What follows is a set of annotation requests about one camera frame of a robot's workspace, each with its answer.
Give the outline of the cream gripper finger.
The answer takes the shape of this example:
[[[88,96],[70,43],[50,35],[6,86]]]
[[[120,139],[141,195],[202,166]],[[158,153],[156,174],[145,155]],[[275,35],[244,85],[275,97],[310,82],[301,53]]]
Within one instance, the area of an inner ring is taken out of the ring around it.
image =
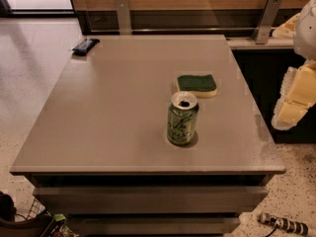
[[[294,105],[278,100],[274,109],[271,124],[277,130],[289,130],[300,122],[307,114],[307,110]]]
[[[280,92],[288,103],[312,107],[316,103],[316,62],[307,60],[298,69],[289,67]]]

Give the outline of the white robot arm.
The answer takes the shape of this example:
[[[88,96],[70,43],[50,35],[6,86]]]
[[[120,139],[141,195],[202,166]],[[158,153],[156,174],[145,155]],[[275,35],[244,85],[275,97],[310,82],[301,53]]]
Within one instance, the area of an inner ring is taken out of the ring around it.
[[[293,39],[294,52],[305,62],[285,72],[276,101],[272,126],[289,130],[316,104],[316,0],[273,31],[276,39]]]

